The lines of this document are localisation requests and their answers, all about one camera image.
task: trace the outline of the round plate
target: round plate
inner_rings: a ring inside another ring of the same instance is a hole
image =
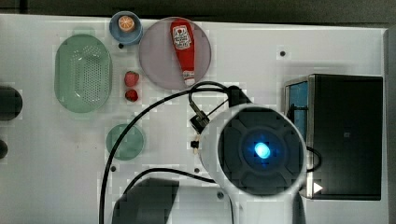
[[[154,84],[168,90],[184,90],[184,83],[175,49],[169,32],[176,17],[153,24],[144,33],[139,47],[139,61],[143,71]],[[190,21],[195,41],[195,82],[206,73],[210,65],[211,49],[205,32]]]
[[[111,149],[116,144],[117,139],[119,139],[120,135],[127,126],[128,124],[117,125],[108,133],[106,138],[106,147],[108,153],[111,152]],[[140,154],[144,145],[145,137],[143,132],[137,126],[133,126],[120,142],[119,148],[117,148],[114,158],[120,161],[131,160]]]

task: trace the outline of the black box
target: black box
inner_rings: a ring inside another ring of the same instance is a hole
[[[285,111],[321,155],[305,197],[381,199],[383,85],[382,77],[319,74],[286,84]],[[318,156],[308,155],[312,168]]]

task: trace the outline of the gray floor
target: gray floor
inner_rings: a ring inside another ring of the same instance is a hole
[[[142,19],[182,16],[199,21],[364,27],[396,24],[396,2],[391,0],[0,0],[0,13],[111,17],[120,10],[133,11]],[[389,223],[396,223],[396,70],[389,72],[386,84],[389,195],[384,196],[389,197]]]

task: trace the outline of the blue light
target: blue light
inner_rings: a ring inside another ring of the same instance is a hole
[[[264,143],[256,144],[254,150],[256,151],[257,155],[259,155],[259,157],[262,159],[267,159],[271,155],[270,148]]]

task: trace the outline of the ketchup label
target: ketchup label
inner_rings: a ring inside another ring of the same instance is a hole
[[[194,72],[193,71],[183,71],[183,77],[184,77],[184,79],[194,78]]]
[[[191,38],[186,25],[175,26],[173,37],[176,49],[187,49],[190,47]]]

